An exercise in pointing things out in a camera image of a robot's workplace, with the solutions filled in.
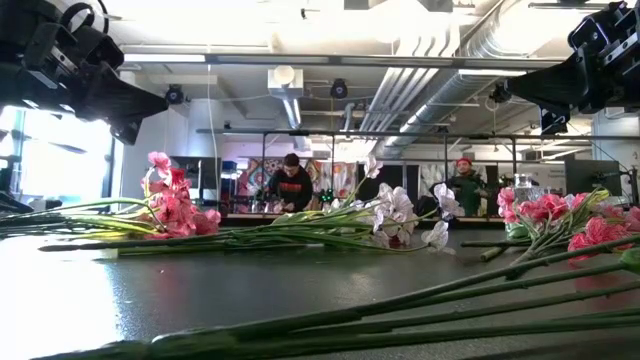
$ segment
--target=man in green shirt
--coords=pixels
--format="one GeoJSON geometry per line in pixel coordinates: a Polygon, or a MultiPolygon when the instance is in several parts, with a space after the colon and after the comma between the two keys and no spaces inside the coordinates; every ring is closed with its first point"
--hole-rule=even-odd
{"type": "Polygon", "coordinates": [[[471,164],[471,159],[459,159],[456,161],[457,175],[447,180],[447,187],[456,194],[456,200],[464,208],[465,216],[477,216],[480,199],[489,197],[487,184],[471,168],[471,164]]]}

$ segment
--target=man in black hoodie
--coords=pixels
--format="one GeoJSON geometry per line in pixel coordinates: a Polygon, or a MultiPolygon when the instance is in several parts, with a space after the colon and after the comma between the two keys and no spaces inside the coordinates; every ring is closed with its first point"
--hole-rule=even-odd
{"type": "Polygon", "coordinates": [[[282,199],[286,212],[302,211],[309,204],[313,185],[307,171],[300,166],[298,155],[284,157],[284,168],[273,174],[267,190],[282,199]]]}

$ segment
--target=table surface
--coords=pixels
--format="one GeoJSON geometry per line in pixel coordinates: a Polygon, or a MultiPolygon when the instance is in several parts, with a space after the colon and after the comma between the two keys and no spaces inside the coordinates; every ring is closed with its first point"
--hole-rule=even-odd
{"type": "MultiPolygon", "coordinates": [[[[150,340],[188,328],[337,309],[401,295],[508,264],[489,264],[462,240],[500,239],[500,231],[452,231],[457,256],[416,252],[380,255],[309,248],[236,254],[180,254],[91,260],[94,252],[45,254],[30,239],[0,242],[0,359],[24,359],[93,348],[118,339],[150,340]]],[[[607,257],[595,261],[611,261],[607,257]]],[[[533,275],[567,271],[566,263],[533,275]]],[[[609,274],[445,304],[464,310],[588,290],[633,279],[609,274]]],[[[515,324],[638,304],[640,292],[514,314],[432,325],[515,324]]],[[[427,310],[403,313],[419,314],[427,310]]],[[[640,329],[511,336],[306,357],[307,359],[637,359],[640,329]]]]}

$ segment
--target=man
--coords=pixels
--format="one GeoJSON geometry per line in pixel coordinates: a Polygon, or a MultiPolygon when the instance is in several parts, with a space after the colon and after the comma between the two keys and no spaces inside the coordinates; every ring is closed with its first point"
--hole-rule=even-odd
{"type": "Polygon", "coordinates": [[[461,158],[456,161],[458,173],[447,180],[447,187],[456,194],[456,200],[464,208],[465,216],[477,216],[480,198],[488,198],[486,185],[480,174],[471,169],[471,159],[461,158]]]}
{"type": "Polygon", "coordinates": [[[284,202],[285,212],[299,212],[309,204],[313,185],[309,174],[300,166],[298,155],[288,154],[284,157],[284,168],[273,174],[268,191],[284,202]]]}

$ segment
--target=black hoodie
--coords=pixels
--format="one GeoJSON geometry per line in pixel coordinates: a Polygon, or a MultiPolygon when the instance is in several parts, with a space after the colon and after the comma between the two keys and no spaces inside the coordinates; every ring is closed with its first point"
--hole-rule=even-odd
{"type": "Polygon", "coordinates": [[[276,171],[269,180],[267,190],[270,194],[278,195],[285,204],[293,203],[294,212],[302,211],[313,195],[311,178],[302,167],[293,177],[289,177],[282,169],[276,171]]]}

